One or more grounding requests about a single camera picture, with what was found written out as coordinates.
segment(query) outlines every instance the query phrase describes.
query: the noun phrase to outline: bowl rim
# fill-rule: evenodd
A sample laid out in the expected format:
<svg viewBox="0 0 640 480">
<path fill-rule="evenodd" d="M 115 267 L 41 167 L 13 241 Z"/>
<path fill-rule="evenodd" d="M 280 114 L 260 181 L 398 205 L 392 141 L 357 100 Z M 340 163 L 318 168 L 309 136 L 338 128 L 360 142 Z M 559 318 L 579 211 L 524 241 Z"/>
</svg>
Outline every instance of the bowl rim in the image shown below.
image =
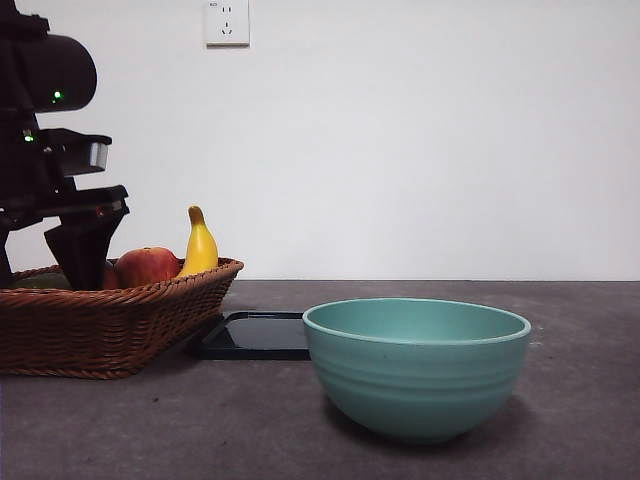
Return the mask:
<svg viewBox="0 0 640 480">
<path fill-rule="evenodd" d="M 407 302 L 427 302 L 427 303 L 447 303 L 450 305 L 464 305 L 484 310 L 491 310 L 493 312 L 506 314 L 522 323 L 522 328 L 515 333 L 510 333 L 509 335 L 501 335 L 499 337 L 487 337 L 487 338 L 474 338 L 468 340 L 406 340 L 406 339 L 391 339 L 384 337 L 375 337 L 370 335 L 359 335 L 357 333 L 349 333 L 344 332 L 342 330 L 335 330 L 333 328 L 324 327 L 318 323 L 313 322 L 309 315 L 315 312 L 316 310 L 320 310 L 325 307 L 340 305 L 345 303 L 359 303 L 359 302 L 383 302 L 389 300 L 401 300 Z M 307 309 L 302 314 L 302 320 L 304 324 L 309 328 L 318 330 L 320 332 L 324 332 L 330 335 L 335 335 L 338 337 L 351 338 L 354 340 L 362 340 L 366 342 L 376 342 L 376 343 L 390 343 L 390 344 L 399 344 L 399 345 L 483 345 L 483 344 L 493 344 L 500 342 L 508 342 L 511 340 L 516 340 L 518 338 L 526 337 L 531 332 L 531 323 L 529 320 L 524 318 L 517 313 L 510 312 L 508 310 L 504 310 L 501 308 L 491 307 L 488 305 L 482 305 L 479 303 L 469 303 L 469 302 L 460 302 L 456 300 L 442 300 L 437 298 L 414 298 L 414 297 L 374 297 L 374 298 L 353 298 L 349 300 L 339 300 L 336 302 L 328 302 L 320 305 L 316 305 Z"/>
</svg>

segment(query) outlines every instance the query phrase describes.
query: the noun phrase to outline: black tray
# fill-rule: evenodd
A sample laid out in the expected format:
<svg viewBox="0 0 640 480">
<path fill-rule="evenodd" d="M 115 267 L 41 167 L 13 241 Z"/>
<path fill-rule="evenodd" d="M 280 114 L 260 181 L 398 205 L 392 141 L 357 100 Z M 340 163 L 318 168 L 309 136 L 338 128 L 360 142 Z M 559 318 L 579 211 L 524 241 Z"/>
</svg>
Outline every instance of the black tray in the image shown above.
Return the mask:
<svg viewBox="0 0 640 480">
<path fill-rule="evenodd" d="M 208 360 L 309 360 L 302 312 L 229 312 L 190 348 Z"/>
</svg>

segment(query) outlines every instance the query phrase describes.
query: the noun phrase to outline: wicker basket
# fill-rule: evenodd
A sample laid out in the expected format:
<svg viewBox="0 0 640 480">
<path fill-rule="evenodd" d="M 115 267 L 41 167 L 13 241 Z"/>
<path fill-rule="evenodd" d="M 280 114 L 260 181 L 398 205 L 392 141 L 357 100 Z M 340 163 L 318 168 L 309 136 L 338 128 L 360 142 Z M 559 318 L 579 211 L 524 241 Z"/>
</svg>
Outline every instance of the wicker basket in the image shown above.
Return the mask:
<svg viewBox="0 0 640 480">
<path fill-rule="evenodd" d="M 221 258 L 208 272 L 123 290 L 0 289 L 0 374 L 113 379 L 137 373 L 218 313 L 243 267 Z"/>
</svg>

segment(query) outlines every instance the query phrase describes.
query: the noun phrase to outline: green led light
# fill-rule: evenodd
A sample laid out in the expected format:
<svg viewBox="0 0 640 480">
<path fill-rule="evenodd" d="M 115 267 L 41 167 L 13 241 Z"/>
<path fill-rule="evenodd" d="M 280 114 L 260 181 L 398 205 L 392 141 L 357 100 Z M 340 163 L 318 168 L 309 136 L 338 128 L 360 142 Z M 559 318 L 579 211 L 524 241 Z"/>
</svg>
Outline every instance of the green led light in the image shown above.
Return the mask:
<svg viewBox="0 0 640 480">
<path fill-rule="evenodd" d="M 56 90 L 55 92 L 53 92 L 53 99 L 51 99 L 51 103 L 56 103 L 63 99 L 64 99 L 64 94 L 60 90 Z"/>
</svg>

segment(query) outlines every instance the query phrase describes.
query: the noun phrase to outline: basket rim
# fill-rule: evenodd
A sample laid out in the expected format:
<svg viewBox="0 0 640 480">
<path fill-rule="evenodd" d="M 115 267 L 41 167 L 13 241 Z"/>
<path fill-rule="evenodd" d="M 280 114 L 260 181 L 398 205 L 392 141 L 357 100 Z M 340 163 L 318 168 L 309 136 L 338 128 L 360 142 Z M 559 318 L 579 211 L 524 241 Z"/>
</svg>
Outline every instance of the basket rim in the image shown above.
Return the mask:
<svg viewBox="0 0 640 480">
<path fill-rule="evenodd" d="M 47 271 L 59 269 L 59 265 L 51 265 L 44 268 L 36 268 L 15 272 L 14 275 L 33 275 L 36 273 L 45 273 Z M 118 303 L 128 302 L 131 300 L 140 303 L 141 301 L 153 301 L 158 297 L 166 298 L 173 294 L 179 294 L 184 288 L 195 287 L 197 285 L 206 285 L 217 282 L 218 280 L 235 276 L 244 268 L 244 263 L 233 258 L 220 257 L 217 267 L 199 272 L 186 277 L 174 277 L 161 282 L 149 283 L 131 288 L 118 288 L 112 290 L 64 290 L 59 288 L 1 288 L 0 300 L 2 298 L 24 298 L 30 297 L 33 300 L 37 298 L 47 298 L 57 300 L 68 299 L 70 301 L 82 300 L 112 300 Z"/>
</svg>

